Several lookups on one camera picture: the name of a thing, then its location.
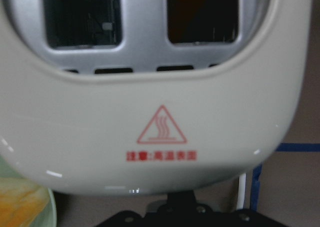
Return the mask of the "white toaster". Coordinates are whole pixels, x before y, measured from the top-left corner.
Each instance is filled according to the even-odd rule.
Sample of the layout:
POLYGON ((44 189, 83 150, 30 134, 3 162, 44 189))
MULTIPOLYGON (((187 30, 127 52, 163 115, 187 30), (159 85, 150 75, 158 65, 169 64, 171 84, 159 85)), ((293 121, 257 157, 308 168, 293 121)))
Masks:
POLYGON ((0 154, 74 195, 194 190, 287 134, 312 0, 238 0, 233 42, 172 43, 168 0, 117 0, 120 42, 51 47, 58 0, 0 0, 0 154))

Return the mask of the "bread slice in toaster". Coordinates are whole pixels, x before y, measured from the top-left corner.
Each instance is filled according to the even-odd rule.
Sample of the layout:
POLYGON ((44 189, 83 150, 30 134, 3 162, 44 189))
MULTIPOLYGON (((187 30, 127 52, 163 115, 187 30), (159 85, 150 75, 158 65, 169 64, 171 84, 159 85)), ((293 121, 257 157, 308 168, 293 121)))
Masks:
POLYGON ((191 23, 206 0, 167 0, 167 31, 172 43, 181 42, 191 23))

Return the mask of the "bread slice on plate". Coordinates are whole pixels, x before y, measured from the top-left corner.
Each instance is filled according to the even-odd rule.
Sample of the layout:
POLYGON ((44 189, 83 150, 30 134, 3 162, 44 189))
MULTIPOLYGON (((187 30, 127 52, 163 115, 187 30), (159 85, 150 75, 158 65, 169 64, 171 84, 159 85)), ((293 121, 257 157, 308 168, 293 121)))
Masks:
POLYGON ((0 225, 29 227, 50 201, 48 189, 28 179, 0 179, 0 225))

